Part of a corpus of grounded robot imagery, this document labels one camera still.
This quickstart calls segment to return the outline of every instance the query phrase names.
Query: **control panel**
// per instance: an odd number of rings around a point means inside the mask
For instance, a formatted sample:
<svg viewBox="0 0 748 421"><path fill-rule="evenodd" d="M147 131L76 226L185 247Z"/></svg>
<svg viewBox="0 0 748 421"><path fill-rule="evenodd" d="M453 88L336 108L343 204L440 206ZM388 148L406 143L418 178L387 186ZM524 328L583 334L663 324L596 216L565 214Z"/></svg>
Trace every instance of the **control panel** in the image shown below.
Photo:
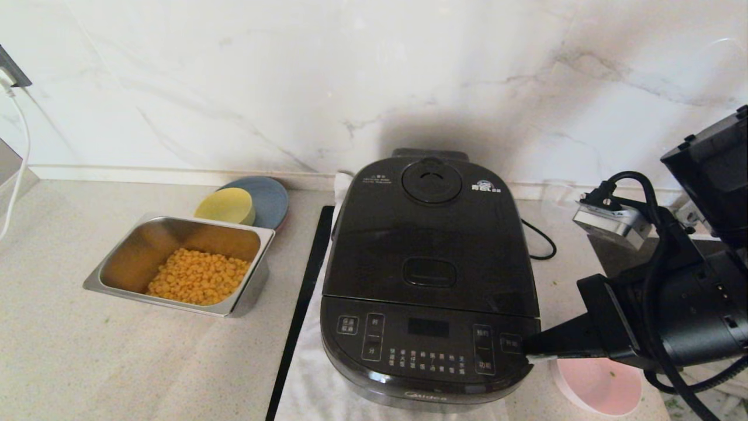
<svg viewBox="0 0 748 421"><path fill-rule="evenodd" d="M481 383L527 361L522 337L533 318L326 297L322 323L345 354L388 375Z"/></svg>

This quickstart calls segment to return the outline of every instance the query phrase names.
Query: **digital display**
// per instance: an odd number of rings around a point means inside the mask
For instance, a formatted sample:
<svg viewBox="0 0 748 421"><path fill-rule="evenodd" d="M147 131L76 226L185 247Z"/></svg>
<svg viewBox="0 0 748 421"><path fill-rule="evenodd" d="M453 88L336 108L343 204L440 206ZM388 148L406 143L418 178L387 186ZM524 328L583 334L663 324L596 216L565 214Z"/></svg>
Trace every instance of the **digital display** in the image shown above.
<svg viewBox="0 0 748 421"><path fill-rule="evenodd" d="M449 338L450 324L446 321L426 320L423 318L409 318L408 334Z"/></svg>

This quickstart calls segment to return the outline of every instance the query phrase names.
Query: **button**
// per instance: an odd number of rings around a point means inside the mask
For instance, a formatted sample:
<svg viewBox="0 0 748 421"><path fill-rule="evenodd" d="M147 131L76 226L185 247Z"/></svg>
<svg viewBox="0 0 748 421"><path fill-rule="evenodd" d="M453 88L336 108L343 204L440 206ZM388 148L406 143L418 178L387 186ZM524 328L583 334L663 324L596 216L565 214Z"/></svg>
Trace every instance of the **button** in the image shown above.
<svg viewBox="0 0 748 421"><path fill-rule="evenodd" d="M409 258L404 266L405 281L426 287L450 287L457 281L457 269L447 261Z"/></svg>
<svg viewBox="0 0 748 421"><path fill-rule="evenodd" d="M342 315L337 318L337 332L343 335L355 335L358 332L358 317Z"/></svg>
<svg viewBox="0 0 748 421"><path fill-rule="evenodd" d="M487 324L473 325L475 341L475 372L479 375L495 375L494 337Z"/></svg>
<svg viewBox="0 0 748 421"><path fill-rule="evenodd" d="M512 333L502 333L499 335L501 351L508 354L522 354L522 336Z"/></svg>
<svg viewBox="0 0 748 421"><path fill-rule="evenodd" d="M384 315L369 313L367 315L367 336L381 336L384 332Z"/></svg>
<svg viewBox="0 0 748 421"><path fill-rule="evenodd" d="M361 359L367 361L381 360L381 340L373 336L368 336L364 341L364 349L361 350Z"/></svg>

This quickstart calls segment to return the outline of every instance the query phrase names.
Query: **countertop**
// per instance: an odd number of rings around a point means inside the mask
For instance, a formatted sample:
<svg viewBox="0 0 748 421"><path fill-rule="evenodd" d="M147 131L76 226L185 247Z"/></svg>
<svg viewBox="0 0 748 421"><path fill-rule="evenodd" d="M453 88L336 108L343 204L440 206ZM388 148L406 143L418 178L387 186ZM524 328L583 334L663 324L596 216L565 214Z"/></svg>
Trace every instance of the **countertop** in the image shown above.
<svg viewBox="0 0 748 421"><path fill-rule="evenodd" d="M85 291L83 280L146 212L189 216L214 187L41 181L0 243L0 419L263 420L319 211L332 192L291 190L269 280L241 318ZM602 273L573 210L519 202L559 253L534 261L544 329L583 312L576 280ZM527 233L531 252L546 252ZM505 400L514 420L606 420L567 401L540 364ZM621 420L668 420L659 393Z"/></svg>

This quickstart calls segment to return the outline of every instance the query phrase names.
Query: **baseboard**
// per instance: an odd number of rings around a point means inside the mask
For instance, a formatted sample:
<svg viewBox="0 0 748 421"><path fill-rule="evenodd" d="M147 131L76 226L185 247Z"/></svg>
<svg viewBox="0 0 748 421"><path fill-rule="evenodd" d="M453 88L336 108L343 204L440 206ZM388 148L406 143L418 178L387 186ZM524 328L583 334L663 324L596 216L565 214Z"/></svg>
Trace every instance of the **baseboard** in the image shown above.
<svg viewBox="0 0 748 421"><path fill-rule="evenodd" d="M262 175L279 180L286 188L294 190L332 191L334 174L297 173L297 172L238 172L238 171L203 171L179 169L121 168L95 166L30 166L31 170L43 180L73 181L114 181L124 183L153 184L192 184L199 186L222 186L237 178L249 175ZM557 183L508 183L516 200L550 200L566 202L579 199L582 193L589 192L596 186L572 186ZM644 195L638 187L621 186L616 195L635 200L643 200ZM657 189L657 198L661 205L670 206L682 200L681 190Z"/></svg>
<svg viewBox="0 0 748 421"><path fill-rule="evenodd" d="M3 184L0 184L0 215L4 216L7 210L8 202L10 201L10 195L13 194L13 186L16 183L16 174L8 178ZM18 196L22 197L39 181L39 178L31 172L29 169L23 173L23 179L21 180L21 188L18 191ZM2 228L3 219L0 219L0 228Z"/></svg>
<svg viewBox="0 0 748 421"><path fill-rule="evenodd" d="M96 166L29 166L42 180L223 186L250 175L272 177L291 190L333 190L332 174L259 171L208 171Z"/></svg>

